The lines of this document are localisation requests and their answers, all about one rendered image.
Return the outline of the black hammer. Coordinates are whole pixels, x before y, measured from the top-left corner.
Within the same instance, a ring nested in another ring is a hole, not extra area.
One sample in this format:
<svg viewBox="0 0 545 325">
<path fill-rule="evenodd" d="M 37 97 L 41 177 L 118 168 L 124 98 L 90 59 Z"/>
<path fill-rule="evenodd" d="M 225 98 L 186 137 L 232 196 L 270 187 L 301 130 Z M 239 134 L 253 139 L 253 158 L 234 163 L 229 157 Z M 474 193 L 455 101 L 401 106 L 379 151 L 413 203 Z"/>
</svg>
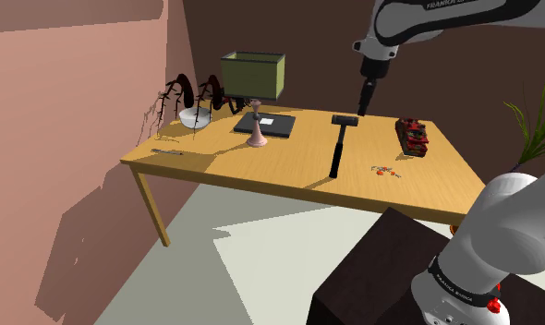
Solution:
<svg viewBox="0 0 545 325">
<path fill-rule="evenodd" d="M 357 126 L 358 118 L 356 116 L 334 114 L 332 116 L 332 124 L 340 127 L 338 139 L 333 152 L 331 170 L 329 173 L 331 178 L 336 178 L 338 176 L 338 169 L 342 157 L 346 128 L 348 126 Z"/>
</svg>

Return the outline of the red patterned box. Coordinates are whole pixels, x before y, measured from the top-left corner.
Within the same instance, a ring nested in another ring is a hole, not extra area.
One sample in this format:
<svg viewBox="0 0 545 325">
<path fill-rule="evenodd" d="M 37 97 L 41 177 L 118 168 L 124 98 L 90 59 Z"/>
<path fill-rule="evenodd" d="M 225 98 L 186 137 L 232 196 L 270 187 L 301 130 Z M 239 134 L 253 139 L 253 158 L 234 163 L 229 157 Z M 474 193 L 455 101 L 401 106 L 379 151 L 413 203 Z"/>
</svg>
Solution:
<svg viewBox="0 0 545 325">
<path fill-rule="evenodd" d="M 426 126 L 418 119 L 399 118 L 395 122 L 395 132 L 405 156 L 424 157 L 429 144 Z"/>
</svg>

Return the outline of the small red and grey keys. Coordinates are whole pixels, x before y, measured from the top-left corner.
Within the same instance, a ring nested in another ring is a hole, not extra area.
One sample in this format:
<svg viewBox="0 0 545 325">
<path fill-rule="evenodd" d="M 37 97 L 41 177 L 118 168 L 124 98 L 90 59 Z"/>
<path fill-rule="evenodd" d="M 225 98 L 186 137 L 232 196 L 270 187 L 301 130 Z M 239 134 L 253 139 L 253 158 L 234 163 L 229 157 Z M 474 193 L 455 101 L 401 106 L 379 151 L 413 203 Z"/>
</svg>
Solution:
<svg viewBox="0 0 545 325">
<path fill-rule="evenodd" d="M 376 175 L 391 175 L 395 176 L 397 178 L 401 178 L 401 175 L 398 174 L 394 168 L 387 167 L 387 166 L 372 166 L 370 168 L 372 172 L 374 172 Z"/>
</svg>

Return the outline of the black laptop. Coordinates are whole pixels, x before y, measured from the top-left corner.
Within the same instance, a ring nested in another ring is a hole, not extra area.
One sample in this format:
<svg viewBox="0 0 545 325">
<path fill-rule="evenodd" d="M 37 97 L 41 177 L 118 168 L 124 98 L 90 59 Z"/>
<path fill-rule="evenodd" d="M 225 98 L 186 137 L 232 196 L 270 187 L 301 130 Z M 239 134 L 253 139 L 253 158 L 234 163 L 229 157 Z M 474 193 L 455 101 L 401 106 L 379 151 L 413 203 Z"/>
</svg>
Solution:
<svg viewBox="0 0 545 325">
<path fill-rule="evenodd" d="M 234 126 L 233 131 L 251 134 L 254 128 L 253 115 L 253 112 L 245 113 Z M 295 121 L 296 118 L 291 115 L 261 113 L 259 119 L 260 132 L 263 136 L 289 138 Z"/>
</svg>

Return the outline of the wooden table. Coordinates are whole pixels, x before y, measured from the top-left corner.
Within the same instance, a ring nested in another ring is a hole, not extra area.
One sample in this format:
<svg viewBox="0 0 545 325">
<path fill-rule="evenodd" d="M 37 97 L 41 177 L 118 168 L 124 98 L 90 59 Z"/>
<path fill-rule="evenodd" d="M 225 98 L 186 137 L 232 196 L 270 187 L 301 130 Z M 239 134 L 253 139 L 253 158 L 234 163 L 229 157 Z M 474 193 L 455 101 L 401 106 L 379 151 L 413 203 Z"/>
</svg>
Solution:
<svg viewBox="0 0 545 325">
<path fill-rule="evenodd" d="M 424 221 L 458 225 L 484 184 L 448 139 L 427 122 L 425 157 L 405 157 L 392 117 L 366 115 L 345 132 L 338 176 L 329 176 L 339 127 L 326 111 L 262 106 L 266 113 L 296 118 L 289 138 L 268 138 L 263 147 L 236 133 L 239 116 L 213 115 L 193 131 L 173 121 L 142 141 L 121 162 L 127 165 L 163 245 L 170 241 L 152 197 L 149 175 L 301 199 L 362 211 L 393 208 Z M 181 151 L 183 155 L 151 149 Z M 401 175 L 376 175 L 372 166 L 392 167 Z"/>
</svg>

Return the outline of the green shade table lamp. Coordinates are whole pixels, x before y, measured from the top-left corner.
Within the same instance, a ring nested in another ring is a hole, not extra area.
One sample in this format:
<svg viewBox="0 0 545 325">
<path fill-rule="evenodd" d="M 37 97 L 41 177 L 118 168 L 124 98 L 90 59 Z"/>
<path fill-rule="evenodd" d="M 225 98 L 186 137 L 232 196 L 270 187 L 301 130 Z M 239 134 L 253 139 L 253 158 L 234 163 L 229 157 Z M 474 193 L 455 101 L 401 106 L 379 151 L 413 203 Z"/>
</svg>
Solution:
<svg viewBox="0 0 545 325">
<path fill-rule="evenodd" d="M 220 58 L 224 94 L 249 99 L 253 109 L 250 147 L 267 144 L 260 131 L 261 100 L 276 101 L 285 88 L 285 54 L 235 51 Z"/>
</svg>

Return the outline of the green leafy plant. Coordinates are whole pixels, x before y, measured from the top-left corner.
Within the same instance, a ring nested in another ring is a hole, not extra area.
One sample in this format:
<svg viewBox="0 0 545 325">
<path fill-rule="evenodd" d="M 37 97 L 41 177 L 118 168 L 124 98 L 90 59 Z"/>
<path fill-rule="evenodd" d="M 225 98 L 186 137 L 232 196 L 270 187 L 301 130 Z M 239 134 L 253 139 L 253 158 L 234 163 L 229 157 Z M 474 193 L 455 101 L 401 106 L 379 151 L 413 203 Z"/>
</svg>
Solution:
<svg viewBox="0 0 545 325">
<path fill-rule="evenodd" d="M 534 126 L 531 125 L 529 118 L 525 88 L 522 88 L 522 95 L 525 111 L 511 102 L 503 102 L 513 111 L 524 141 L 520 157 L 510 173 L 516 173 L 523 164 L 545 155 L 545 81 L 539 97 L 539 109 Z"/>
</svg>

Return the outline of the white bowl plant pot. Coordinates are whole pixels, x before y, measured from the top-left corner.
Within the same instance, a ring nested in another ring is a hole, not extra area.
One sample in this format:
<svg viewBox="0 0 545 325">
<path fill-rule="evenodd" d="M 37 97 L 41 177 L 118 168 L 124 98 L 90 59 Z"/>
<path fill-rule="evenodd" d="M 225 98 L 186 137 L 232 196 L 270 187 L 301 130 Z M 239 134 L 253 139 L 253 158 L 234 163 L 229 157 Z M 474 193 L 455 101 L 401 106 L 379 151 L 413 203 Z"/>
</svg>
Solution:
<svg viewBox="0 0 545 325">
<path fill-rule="evenodd" d="M 144 140 L 145 128 L 148 128 L 148 138 L 153 130 L 160 135 L 170 101 L 174 102 L 175 119 L 193 131 L 206 127 L 212 121 L 213 112 L 225 106 L 232 115 L 251 106 L 249 99 L 225 95 L 224 87 L 215 75 L 209 75 L 199 88 L 200 93 L 196 94 L 193 84 L 183 73 L 168 81 L 165 89 L 158 92 L 153 104 L 143 113 L 137 144 Z"/>
</svg>

